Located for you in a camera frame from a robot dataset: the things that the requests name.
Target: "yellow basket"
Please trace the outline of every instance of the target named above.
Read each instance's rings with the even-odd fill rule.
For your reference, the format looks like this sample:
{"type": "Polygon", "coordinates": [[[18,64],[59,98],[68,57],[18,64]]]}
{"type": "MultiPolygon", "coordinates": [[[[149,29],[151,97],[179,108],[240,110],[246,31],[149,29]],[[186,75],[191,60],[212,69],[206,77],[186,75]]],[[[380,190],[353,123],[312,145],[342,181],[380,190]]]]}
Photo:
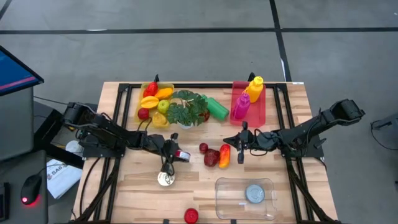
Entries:
{"type": "MultiPolygon", "coordinates": [[[[150,84],[150,82],[146,82],[141,85],[141,90],[139,92],[139,101],[138,101],[138,105],[136,107],[136,113],[134,114],[134,122],[135,123],[141,123],[141,121],[142,121],[141,119],[138,118],[137,114],[138,114],[138,110],[141,109],[141,100],[143,98],[142,96],[144,94],[145,89],[148,87],[149,84],[150,84]]],[[[163,89],[163,88],[171,88],[171,89],[173,89],[173,92],[174,92],[174,85],[170,84],[170,83],[157,82],[157,87],[158,87],[158,90],[163,89]]],[[[156,113],[156,111],[157,111],[157,107],[149,109],[149,117],[150,118],[153,117],[153,115],[156,113]]],[[[144,129],[145,126],[148,124],[148,122],[149,122],[149,119],[148,119],[148,121],[144,121],[141,125],[141,129],[144,129]]],[[[157,128],[157,129],[169,128],[170,123],[167,122],[167,124],[163,124],[163,125],[155,125],[154,123],[151,123],[150,126],[157,128]]]]}

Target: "wooden table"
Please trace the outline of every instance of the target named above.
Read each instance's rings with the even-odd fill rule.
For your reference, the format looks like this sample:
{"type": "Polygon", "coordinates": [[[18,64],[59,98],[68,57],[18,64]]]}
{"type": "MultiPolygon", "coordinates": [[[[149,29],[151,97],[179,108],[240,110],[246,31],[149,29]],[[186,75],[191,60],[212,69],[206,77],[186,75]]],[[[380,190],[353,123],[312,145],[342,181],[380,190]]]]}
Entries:
{"type": "MultiPolygon", "coordinates": [[[[105,112],[113,116],[116,95],[119,82],[104,83],[98,112],[105,112]]],[[[312,117],[307,93],[303,84],[287,84],[290,104],[296,125],[312,117]]],[[[230,88],[192,88],[191,91],[205,94],[218,100],[226,108],[230,108],[230,88]]],[[[131,104],[126,128],[137,129],[134,122],[136,105],[139,99],[139,89],[135,88],[131,96],[131,104]]],[[[284,99],[280,94],[280,102],[284,113],[285,124],[288,126],[284,99]]],[[[123,114],[121,104],[118,123],[121,123],[123,114]]],[[[261,131],[279,129],[277,111],[275,107],[274,93],[266,90],[266,124],[261,131]]],[[[295,223],[292,195],[289,186],[289,178],[286,170],[285,159],[279,150],[268,153],[266,156],[254,157],[248,152],[244,164],[237,163],[238,153],[231,150],[231,162],[226,170],[218,167],[209,168],[203,164],[203,155],[199,153],[199,144],[206,142],[210,148],[219,149],[222,139],[236,135],[241,130],[240,126],[233,126],[229,121],[219,122],[210,117],[207,123],[184,131],[176,124],[167,130],[149,128],[149,134],[163,134],[167,138],[171,133],[179,133],[178,141],[184,151],[191,156],[190,163],[175,162],[176,180],[173,185],[163,187],[157,183],[157,174],[161,163],[159,156],[145,151],[132,151],[126,149],[126,155],[121,160],[118,176],[118,186],[114,200],[112,223],[162,223],[163,219],[169,219],[171,223],[184,223],[183,214],[186,209],[192,207],[199,212],[199,223],[229,223],[230,220],[221,220],[215,212],[215,182],[220,177],[226,178],[269,178],[274,183],[277,192],[277,215],[273,221],[264,223],[295,223]]],[[[88,159],[83,168],[82,180],[86,178],[88,169],[95,159],[88,159]]],[[[83,198],[83,210],[90,204],[98,192],[101,171],[103,169],[101,159],[93,169],[88,180],[83,198]]],[[[313,158],[303,159],[308,188],[319,206],[330,217],[337,219],[333,198],[330,192],[328,177],[325,168],[313,158]]],[[[78,213],[80,193],[83,181],[80,182],[74,211],[78,213]]],[[[303,219],[305,214],[304,199],[299,193],[300,206],[303,219]]],[[[105,218],[108,193],[104,196],[101,210],[101,219],[105,218]]],[[[238,220],[238,223],[260,223],[259,220],[238,220]]]]}

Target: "computer mouse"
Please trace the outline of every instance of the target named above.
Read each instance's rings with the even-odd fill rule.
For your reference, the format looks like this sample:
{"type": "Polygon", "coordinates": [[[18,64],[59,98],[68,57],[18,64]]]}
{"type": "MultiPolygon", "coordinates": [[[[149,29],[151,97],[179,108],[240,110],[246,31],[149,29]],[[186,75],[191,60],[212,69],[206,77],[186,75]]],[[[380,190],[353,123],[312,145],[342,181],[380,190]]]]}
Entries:
{"type": "Polygon", "coordinates": [[[32,204],[39,196],[42,177],[39,174],[28,177],[21,189],[21,201],[25,205],[32,204]]]}

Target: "yellow pepper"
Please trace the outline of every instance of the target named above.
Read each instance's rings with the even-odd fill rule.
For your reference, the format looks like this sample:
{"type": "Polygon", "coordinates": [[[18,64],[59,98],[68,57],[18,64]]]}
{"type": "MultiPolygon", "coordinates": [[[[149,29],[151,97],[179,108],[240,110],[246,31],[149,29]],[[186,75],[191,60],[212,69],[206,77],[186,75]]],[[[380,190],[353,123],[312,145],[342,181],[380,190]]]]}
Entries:
{"type": "Polygon", "coordinates": [[[173,94],[173,89],[172,88],[163,88],[159,89],[157,93],[155,94],[155,97],[164,100],[169,98],[173,94]]]}
{"type": "Polygon", "coordinates": [[[154,116],[152,117],[152,122],[157,128],[163,128],[167,125],[166,117],[159,112],[156,112],[154,114],[154,116]]]}
{"type": "Polygon", "coordinates": [[[147,96],[141,100],[141,107],[151,109],[157,106],[159,99],[154,96],[147,96]]]}
{"type": "Polygon", "coordinates": [[[231,146],[224,144],[220,148],[220,162],[218,163],[219,168],[226,168],[229,165],[229,158],[231,157],[231,146]]]}

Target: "gray floor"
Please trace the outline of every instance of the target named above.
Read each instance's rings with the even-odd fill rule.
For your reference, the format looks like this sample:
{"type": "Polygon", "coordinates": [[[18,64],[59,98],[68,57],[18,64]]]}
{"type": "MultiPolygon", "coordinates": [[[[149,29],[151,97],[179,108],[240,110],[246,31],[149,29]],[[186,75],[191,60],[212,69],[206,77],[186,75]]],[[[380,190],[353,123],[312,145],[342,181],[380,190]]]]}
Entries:
{"type": "MultiPolygon", "coordinates": [[[[398,27],[393,0],[276,0],[288,27],[398,27]]],[[[260,0],[13,0],[0,30],[272,27],[260,0]]],[[[398,113],[398,32],[283,34],[293,81],[305,82],[314,113],[350,98],[366,116],[323,134],[328,177],[345,223],[398,220],[398,152],[378,146],[369,123],[398,113]]],[[[35,95],[97,103],[104,81],[242,80],[250,72],[284,81],[275,34],[0,35],[0,44],[44,79],[35,95]]],[[[51,105],[60,111],[64,107],[51,105]]],[[[390,130],[375,133],[398,147],[390,130]]],[[[76,189],[50,206],[67,221],[76,189]]]]}

